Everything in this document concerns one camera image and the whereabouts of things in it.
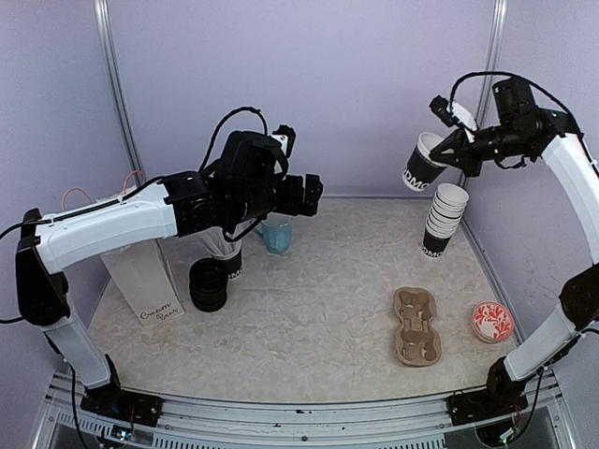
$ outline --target marble tabletop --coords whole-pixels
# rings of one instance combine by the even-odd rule
[[[446,253],[420,249],[429,200],[331,199],[297,217],[283,255],[256,235],[243,240],[243,273],[225,307],[191,303],[187,274],[204,256],[194,236],[161,242],[185,315],[142,327],[110,282],[90,331],[124,386],[194,398],[322,403],[406,398],[483,384],[515,347],[480,341],[474,305],[494,300],[463,232]],[[426,368],[403,365],[393,335],[393,292],[424,287],[437,303],[443,354]]]

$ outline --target white wall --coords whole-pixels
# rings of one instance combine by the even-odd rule
[[[501,66],[560,98],[576,115],[595,156],[599,155],[597,17],[599,3],[591,0],[509,2]],[[469,223],[530,334],[557,304],[563,284],[592,263],[582,228],[543,162],[518,171],[487,164],[470,192]],[[556,370],[582,447],[597,447],[599,340],[585,339]]]
[[[60,209],[63,192],[118,191],[123,143],[95,28],[94,4],[79,0],[2,3],[0,14],[0,230],[29,209]],[[69,205],[84,204],[73,195]],[[0,317],[18,315],[18,232],[2,240]],[[84,320],[108,279],[99,260],[67,273]],[[0,447],[25,447],[59,359],[35,327],[0,326]]]
[[[296,128],[294,173],[350,195],[412,194],[401,174],[417,135],[446,132],[428,105],[484,66],[492,10],[478,0],[110,2],[150,175],[198,167],[221,117],[253,105],[271,129]],[[478,86],[463,91],[471,108]],[[261,129],[256,117],[231,121],[216,155],[243,128]]]

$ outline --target blue mug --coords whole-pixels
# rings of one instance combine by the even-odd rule
[[[291,221],[289,215],[270,213],[255,232],[264,240],[269,253],[282,254],[291,245]]]

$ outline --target bowl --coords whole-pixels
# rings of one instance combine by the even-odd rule
[[[509,339],[515,322],[510,311],[499,302],[484,301],[475,305],[472,323],[478,338],[488,343]]]

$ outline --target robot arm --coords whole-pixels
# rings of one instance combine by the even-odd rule
[[[543,158],[560,181],[582,224],[593,266],[568,281],[560,304],[536,331],[498,360],[489,370],[485,390],[455,395],[448,400],[455,425],[525,408],[525,384],[547,364],[567,354],[580,332],[599,318],[599,176],[583,146],[580,131],[569,113],[539,108],[530,82],[512,77],[493,85],[500,125],[477,129],[452,114],[448,102],[436,97],[431,109],[448,126],[460,128],[431,151],[431,159],[478,176],[482,163],[500,167],[506,157],[534,162]]]
[[[16,255],[17,293],[23,318],[39,326],[51,346],[79,374],[85,410],[155,426],[161,400],[123,391],[114,365],[92,342],[69,304],[63,270],[81,260],[149,239],[183,237],[213,226],[226,233],[271,211],[313,216],[323,185],[318,176],[287,175],[295,140],[281,126],[272,136],[233,132],[208,170],[151,180],[125,196],[91,207],[41,216],[30,210]]]

